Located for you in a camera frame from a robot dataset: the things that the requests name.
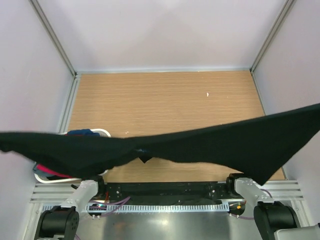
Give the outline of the black t shirt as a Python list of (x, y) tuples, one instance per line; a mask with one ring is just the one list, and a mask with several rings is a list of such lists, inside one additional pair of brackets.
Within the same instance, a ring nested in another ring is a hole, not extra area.
[(128, 138), (2, 132), (0, 149), (80, 179), (137, 158), (160, 158), (226, 166), (263, 185), (319, 130), (320, 106), (313, 104), (228, 124)]

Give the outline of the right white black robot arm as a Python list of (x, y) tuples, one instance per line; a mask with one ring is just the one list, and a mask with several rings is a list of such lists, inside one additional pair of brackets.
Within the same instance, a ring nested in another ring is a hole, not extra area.
[(231, 173), (226, 189), (253, 207), (253, 220), (263, 240), (318, 240), (320, 224), (302, 226), (296, 211), (275, 200), (262, 185), (243, 173)]

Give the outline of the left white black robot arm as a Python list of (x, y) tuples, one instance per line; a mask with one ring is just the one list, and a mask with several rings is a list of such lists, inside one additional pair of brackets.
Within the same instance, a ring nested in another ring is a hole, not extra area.
[(73, 240), (80, 222), (80, 212), (96, 196), (106, 192), (101, 175), (80, 182), (61, 204), (44, 211), (38, 220), (35, 240)]

